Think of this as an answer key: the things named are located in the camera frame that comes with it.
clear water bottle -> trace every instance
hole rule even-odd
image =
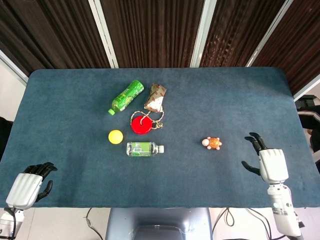
[[[150,157],[157,153],[163,154],[165,147],[151,142],[128,142],[126,144],[126,154],[130,157]]]

brown curtain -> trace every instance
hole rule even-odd
[[[189,67],[204,0],[101,0],[120,68]]]
[[[0,0],[0,49],[37,69],[109,68],[88,0]]]
[[[218,0],[200,66],[245,66],[284,2]]]
[[[320,1],[294,0],[253,66],[282,69],[297,93],[320,74]]]

plastic bottle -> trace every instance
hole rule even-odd
[[[108,113],[115,115],[115,113],[125,110],[131,101],[144,90],[144,86],[138,80],[134,80],[131,84],[120,93],[113,101]]]
[[[128,142],[126,144],[126,154],[130,157],[150,157],[157,153],[163,154],[165,147],[151,142]]]

white robotic hand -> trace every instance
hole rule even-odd
[[[8,207],[0,218],[0,239],[15,239],[24,220],[23,211],[44,197],[48,196],[53,181],[47,183],[45,190],[39,193],[43,180],[57,168],[51,162],[28,166],[19,173],[6,198]]]
[[[250,135],[245,139],[252,143],[259,156],[260,169],[250,166],[245,161],[241,163],[245,169],[261,176],[269,184],[267,193],[278,231],[290,239],[302,240],[290,189],[283,184],[289,178],[284,152],[281,149],[268,148],[259,134],[250,132]]]

dark blue table cover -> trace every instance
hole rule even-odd
[[[134,79],[145,90],[109,115],[112,100]],[[144,110],[152,83],[167,88],[164,127],[136,135],[130,117]],[[108,141],[113,129],[124,134],[119,145]],[[241,164],[259,167],[244,140],[249,132],[283,149],[294,206],[320,206],[320,175],[276,68],[37,70],[0,163],[0,204],[18,173],[52,162],[58,171],[44,181],[54,181],[52,191],[35,207],[270,207],[268,185]],[[203,147],[207,136],[220,137],[221,150]],[[134,141],[164,145],[164,154],[128,157],[126,144]]]

